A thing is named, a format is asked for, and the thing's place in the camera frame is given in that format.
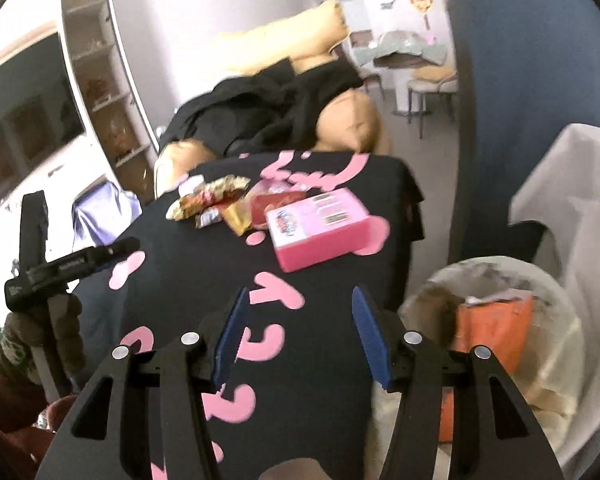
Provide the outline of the left gloved hand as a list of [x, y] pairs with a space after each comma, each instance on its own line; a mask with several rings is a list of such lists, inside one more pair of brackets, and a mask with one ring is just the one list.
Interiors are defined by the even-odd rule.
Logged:
[[[82, 304], [73, 294], [59, 295], [67, 301], [67, 309], [53, 324], [62, 369], [67, 375], [78, 374], [85, 366], [79, 316]], [[9, 313], [0, 328], [0, 377], [11, 382], [42, 385], [33, 361], [32, 349], [42, 348], [44, 330], [27, 313]]]

